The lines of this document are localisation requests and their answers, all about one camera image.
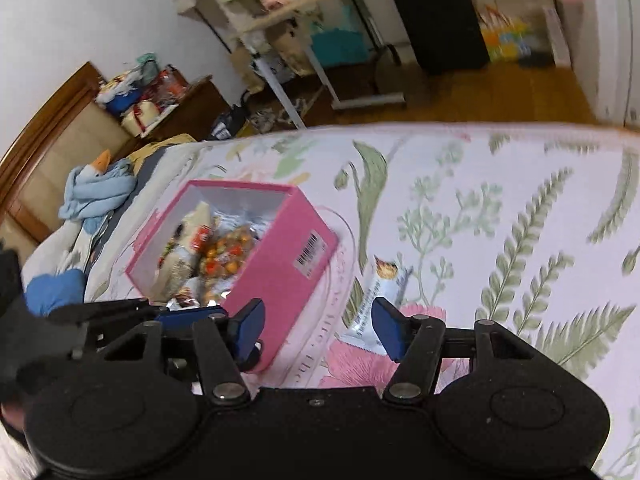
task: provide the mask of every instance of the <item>black bag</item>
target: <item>black bag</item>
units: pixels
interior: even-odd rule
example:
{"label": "black bag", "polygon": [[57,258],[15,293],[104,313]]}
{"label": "black bag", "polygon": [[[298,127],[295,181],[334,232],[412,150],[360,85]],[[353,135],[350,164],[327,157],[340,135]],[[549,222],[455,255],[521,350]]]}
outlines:
{"label": "black bag", "polygon": [[431,75],[489,63],[472,0],[394,0],[418,64]]}
{"label": "black bag", "polygon": [[239,105],[233,105],[231,110],[220,114],[211,127],[211,133],[206,140],[227,140],[233,139],[246,123],[249,117],[249,110],[246,106],[245,96],[242,94]]}

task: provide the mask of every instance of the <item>blue cloth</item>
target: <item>blue cloth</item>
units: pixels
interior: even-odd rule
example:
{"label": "blue cloth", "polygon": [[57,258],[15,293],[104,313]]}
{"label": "blue cloth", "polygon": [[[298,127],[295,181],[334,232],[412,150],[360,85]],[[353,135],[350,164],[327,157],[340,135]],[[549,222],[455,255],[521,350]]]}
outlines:
{"label": "blue cloth", "polygon": [[27,285],[24,301],[32,314],[48,316],[61,306],[84,303],[85,286],[86,278],[80,269],[66,270],[57,276],[41,274]]}
{"label": "blue cloth", "polygon": [[82,228],[93,235],[107,213],[119,208],[136,187],[130,162],[118,160],[100,176],[84,176],[84,166],[73,168],[66,180],[65,202],[58,216],[63,220],[84,220]]}

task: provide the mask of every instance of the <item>barcode label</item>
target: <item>barcode label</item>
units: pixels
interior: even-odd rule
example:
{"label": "barcode label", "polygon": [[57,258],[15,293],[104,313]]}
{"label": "barcode label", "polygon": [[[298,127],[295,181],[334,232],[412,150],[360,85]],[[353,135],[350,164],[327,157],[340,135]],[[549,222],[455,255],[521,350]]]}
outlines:
{"label": "barcode label", "polygon": [[326,251],[326,243],[318,233],[311,231],[300,256],[293,262],[293,266],[306,277],[311,277],[318,262]]}

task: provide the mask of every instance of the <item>open pink box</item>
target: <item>open pink box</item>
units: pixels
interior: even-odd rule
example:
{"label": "open pink box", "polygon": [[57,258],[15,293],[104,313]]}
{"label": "open pink box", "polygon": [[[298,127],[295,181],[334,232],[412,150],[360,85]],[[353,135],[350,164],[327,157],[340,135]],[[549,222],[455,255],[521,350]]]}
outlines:
{"label": "open pink box", "polygon": [[237,313],[249,300],[261,298],[266,322],[260,336],[264,370],[313,293],[338,243],[305,195],[294,186],[191,180],[169,207],[142,228],[143,241],[127,266],[127,276],[146,297],[156,278],[158,259],[182,218],[201,201],[214,210],[271,221],[271,227],[245,262],[223,307]]}

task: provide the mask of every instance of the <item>light blue towel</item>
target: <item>light blue towel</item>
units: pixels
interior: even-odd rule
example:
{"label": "light blue towel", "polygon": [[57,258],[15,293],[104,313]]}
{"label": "light blue towel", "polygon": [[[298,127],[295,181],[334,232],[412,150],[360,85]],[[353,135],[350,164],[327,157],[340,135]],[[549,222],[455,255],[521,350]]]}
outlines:
{"label": "light blue towel", "polygon": [[93,235],[110,211],[119,208],[136,187],[130,162],[118,160],[100,176],[79,177],[84,166],[73,168],[66,180],[65,203],[58,216],[63,220],[84,220],[82,228]]}

